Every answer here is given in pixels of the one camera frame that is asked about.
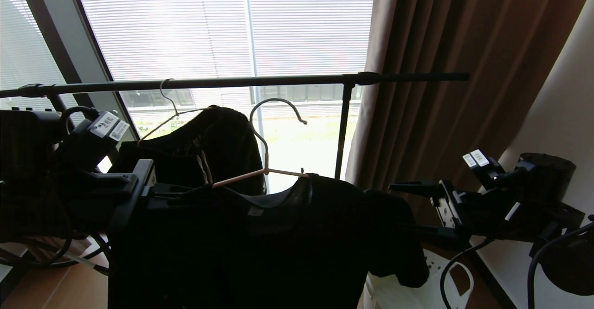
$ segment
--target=wall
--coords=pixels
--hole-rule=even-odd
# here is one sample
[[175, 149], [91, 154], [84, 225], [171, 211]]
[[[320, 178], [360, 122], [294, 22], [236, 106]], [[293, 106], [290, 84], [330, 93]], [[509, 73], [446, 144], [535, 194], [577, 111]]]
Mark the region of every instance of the wall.
[[[564, 202], [594, 213], [594, 0], [587, 0], [565, 47], [551, 70], [526, 121], [499, 160], [513, 168], [522, 152], [557, 155], [575, 163]], [[518, 308], [526, 308], [526, 243], [496, 242], [479, 255]], [[594, 308], [594, 296], [574, 296], [556, 288], [539, 268], [539, 309]]]

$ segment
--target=wire hanger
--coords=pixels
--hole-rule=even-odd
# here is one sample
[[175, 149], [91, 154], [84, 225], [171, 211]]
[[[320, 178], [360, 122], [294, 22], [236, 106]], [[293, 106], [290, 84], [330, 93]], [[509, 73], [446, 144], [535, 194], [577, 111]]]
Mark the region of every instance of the wire hanger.
[[289, 106], [291, 106], [291, 108], [293, 108], [293, 110], [295, 111], [295, 115], [297, 115], [297, 119], [302, 122], [304, 125], [307, 124], [307, 121], [303, 120], [301, 118], [301, 115], [299, 114], [299, 111], [297, 110], [297, 108], [295, 107], [295, 105], [291, 102], [289, 102], [289, 100], [286, 99], [282, 99], [282, 98], [269, 98], [266, 100], [262, 100], [261, 102], [259, 102], [258, 104], [256, 104], [256, 106], [254, 106], [254, 108], [252, 108], [252, 111], [250, 112], [250, 127], [252, 128], [252, 131], [254, 132], [254, 135], [256, 135], [257, 138], [259, 138], [259, 140], [261, 140], [261, 142], [264, 144], [264, 148], [265, 148], [265, 154], [264, 154], [264, 168], [260, 169], [260, 170], [255, 170], [253, 172], [250, 172], [248, 174], [242, 174], [241, 176], [236, 176], [233, 178], [229, 178], [227, 180], [223, 180], [223, 181], [219, 181], [219, 182], [215, 182], [213, 184], [213, 187], [219, 187], [219, 186], [225, 186], [227, 184], [231, 184], [232, 182], [236, 182], [239, 180], [244, 180], [246, 178], [250, 178], [253, 176], [257, 176], [258, 174], [265, 174], [268, 175], [270, 172], [274, 173], [274, 174], [288, 174], [290, 176], [299, 176], [299, 177], [308, 177], [308, 174], [304, 174], [304, 173], [299, 173], [299, 172], [291, 172], [291, 171], [284, 171], [284, 170], [276, 170], [276, 169], [270, 169], [268, 167], [268, 144], [266, 143], [266, 140], [258, 134], [258, 132], [256, 131], [256, 129], [254, 128], [254, 123], [253, 123], [253, 119], [254, 119], [254, 112], [256, 111], [256, 109], [261, 106], [264, 103], [267, 102], [284, 102], [286, 104], [288, 104]]
[[150, 132], [148, 132], [145, 136], [143, 136], [142, 138], [140, 138], [140, 140], [138, 140], [138, 143], [136, 144], [137, 146], [139, 146], [142, 141], [146, 140], [146, 138], [149, 137], [152, 133], [154, 133], [157, 130], [159, 130], [161, 127], [163, 127], [169, 121], [173, 120], [175, 117], [178, 117], [178, 116], [180, 116], [182, 114], [188, 114], [188, 113], [192, 113], [192, 112], [198, 112], [199, 110], [206, 110], [206, 108], [199, 108], [199, 109], [186, 110], [185, 112], [178, 112], [178, 108], [175, 105], [175, 102], [171, 98], [169, 98], [168, 96], [166, 96], [165, 93], [163, 93], [163, 85], [165, 83], [167, 83], [168, 81], [172, 80], [172, 79], [174, 79], [174, 78], [164, 79], [161, 82], [161, 84], [159, 84], [159, 91], [161, 92], [161, 95], [163, 96], [163, 98], [166, 98], [167, 100], [169, 100], [171, 102], [171, 104], [174, 106], [175, 114], [172, 115], [172, 116], [170, 116], [168, 119], [166, 119], [165, 121], [163, 121], [162, 123], [160, 123], [157, 127], [155, 127], [153, 130], [151, 130]]

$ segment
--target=curtain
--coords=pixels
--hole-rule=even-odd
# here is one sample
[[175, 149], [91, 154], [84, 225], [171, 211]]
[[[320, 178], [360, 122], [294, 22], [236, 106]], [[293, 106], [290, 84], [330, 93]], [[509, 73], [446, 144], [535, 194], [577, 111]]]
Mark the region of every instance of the curtain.
[[[462, 155], [499, 158], [520, 129], [585, 0], [374, 0], [366, 70], [469, 72], [470, 81], [363, 88], [346, 179], [361, 188], [452, 180]], [[409, 199], [418, 210], [422, 199]]]

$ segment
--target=white plastic chair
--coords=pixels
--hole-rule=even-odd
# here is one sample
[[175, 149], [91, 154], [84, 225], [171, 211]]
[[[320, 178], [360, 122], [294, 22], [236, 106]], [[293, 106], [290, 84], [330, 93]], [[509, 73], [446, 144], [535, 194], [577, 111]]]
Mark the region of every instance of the white plastic chair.
[[[420, 288], [401, 286], [394, 275], [388, 277], [374, 277], [367, 275], [365, 290], [363, 291], [364, 309], [442, 309], [446, 306], [441, 300], [439, 291], [439, 278], [441, 271], [448, 260], [429, 250], [425, 250], [427, 265], [429, 266], [429, 279]], [[459, 294], [450, 273], [456, 265], [462, 267], [471, 281], [469, 289], [464, 294]], [[445, 278], [445, 294], [453, 309], [464, 309], [475, 287], [471, 271], [460, 263], [454, 263]]]

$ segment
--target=label sticker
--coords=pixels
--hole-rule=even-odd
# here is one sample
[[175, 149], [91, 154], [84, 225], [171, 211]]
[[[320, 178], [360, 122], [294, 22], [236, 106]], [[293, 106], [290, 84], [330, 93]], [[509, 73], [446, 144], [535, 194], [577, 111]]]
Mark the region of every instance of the label sticker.
[[95, 122], [95, 126], [91, 128], [91, 133], [103, 138], [110, 132], [113, 125], [117, 123], [117, 116], [105, 112]]
[[481, 150], [477, 149], [471, 152], [471, 155], [481, 167], [489, 164], [489, 160], [482, 154]]
[[264, 212], [263, 209], [261, 208], [256, 208], [254, 206], [252, 206], [250, 208], [250, 211], [248, 211], [248, 215], [250, 216], [262, 216], [262, 213]]
[[122, 136], [125, 133], [126, 129], [128, 129], [128, 127], [130, 127], [130, 125], [128, 125], [124, 121], [118, 122], [117, 125], [115, 125], [113, 131], [111, 132], [110, 137], [113, 138], [113, 140], [119, 142], [119, 140], [122, 139]]
[[475, 159], [472, 158], [471, 154], [465, 154], [462, 156], [462, 158], [468, 164], [468, 167], [475, 167], [477, 165]]

